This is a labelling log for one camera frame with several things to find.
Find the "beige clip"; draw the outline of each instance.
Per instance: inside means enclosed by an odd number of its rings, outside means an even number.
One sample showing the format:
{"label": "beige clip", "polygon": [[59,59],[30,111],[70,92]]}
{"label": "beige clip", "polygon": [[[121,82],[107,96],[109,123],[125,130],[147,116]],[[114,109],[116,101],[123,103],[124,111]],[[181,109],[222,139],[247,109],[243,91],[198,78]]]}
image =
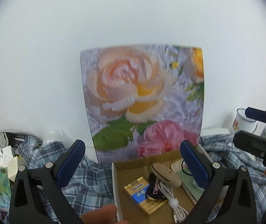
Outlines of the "beige clip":
{"label": "beige clip", "polygon": [[161,163],[155,162],[151,169],[158,179],[172,188],[181,186],[182,181],[177,174]]}

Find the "enamel mug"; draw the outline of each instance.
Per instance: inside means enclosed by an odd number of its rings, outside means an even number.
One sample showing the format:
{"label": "enamel mug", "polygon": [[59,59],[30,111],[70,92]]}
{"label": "enamel mug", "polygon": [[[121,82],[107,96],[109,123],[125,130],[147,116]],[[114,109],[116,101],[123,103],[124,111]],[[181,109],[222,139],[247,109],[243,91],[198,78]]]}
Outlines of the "enamel mug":
{"label": "enamel mug", "polygon": [[258,124],[256,120],[247,118],[245,115],[245,109],[239,108],[236,111],[236,116],[233,121],[230,132],[232,134],[238,132],[239,130],[244,130],[250,133],[254,133],[257,129]]}

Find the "blue plaid fabric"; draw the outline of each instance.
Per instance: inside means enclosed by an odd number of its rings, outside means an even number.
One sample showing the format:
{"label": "blue plaid fabric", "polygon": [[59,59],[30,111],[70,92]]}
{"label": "blue plaid fabric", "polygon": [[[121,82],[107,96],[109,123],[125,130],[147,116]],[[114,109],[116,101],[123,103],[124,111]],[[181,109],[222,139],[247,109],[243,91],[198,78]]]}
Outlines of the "blue plaid fabric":
{"label": "blue plaid fabric", "polygon": [[[201,137],[200,144],[223,167],[237,169],[244,165],[248,168],[256,200],[257,223],[260,223],[266,213],[266,176],[263,174],[266,168],[262,159],[252,160],[248,153],[236,148],[233,137],[233,134],[205,136]],[[216,208],[211,213],[209,221],[215,218],[218,211],[219,208]]]}
{"label": "blue plaid fabric", "polygon": [[[18,151],[28,168],[32,169],[43,167],[48,161],[54,162],[67,151],[67,147],[61,142],[43,143],[39,146],[34,137],[28,136],[19,145]],[[111,165],[105,166],[83,158],[69,185],[62,188],[62,192],[79,216],[113,203]],[[58,222],[43,190],[40,195],[49,217]]]}

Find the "white charging cable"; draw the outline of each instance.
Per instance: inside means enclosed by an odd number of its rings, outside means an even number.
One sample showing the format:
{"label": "white charging cable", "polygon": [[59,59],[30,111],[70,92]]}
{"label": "white charging cable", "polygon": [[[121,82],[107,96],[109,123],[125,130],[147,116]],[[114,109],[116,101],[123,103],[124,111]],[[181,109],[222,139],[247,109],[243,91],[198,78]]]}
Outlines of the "white charging cable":
{"label": "white charging cable", "polygon": [[177,200],[177,198],[174,198],[172,187],[166,185],[162,181],[160,181],[158,187],[159,190],[168,199],[169,206],[173,209],[175,223],[177,223],[177,221],[183,222],[183,220],[189,213],[179,205],[179,201]]}

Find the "black cord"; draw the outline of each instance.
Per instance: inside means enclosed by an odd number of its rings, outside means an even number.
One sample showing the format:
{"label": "black cord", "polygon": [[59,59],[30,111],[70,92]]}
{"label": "black cord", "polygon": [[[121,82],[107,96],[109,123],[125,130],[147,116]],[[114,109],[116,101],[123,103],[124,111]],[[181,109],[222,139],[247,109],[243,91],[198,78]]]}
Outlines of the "black cord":
{"label": "black cord", "polygon": [[183,169],[183,163],[184,163],[185,160],[182,161],[182,164],[181,164],[181,168],[182,168],[182,171],[184,172],[184,174],[186,175],[189,175],[189,176],[192,176],[192,174],[190,173],[186,173],[186,171]]}

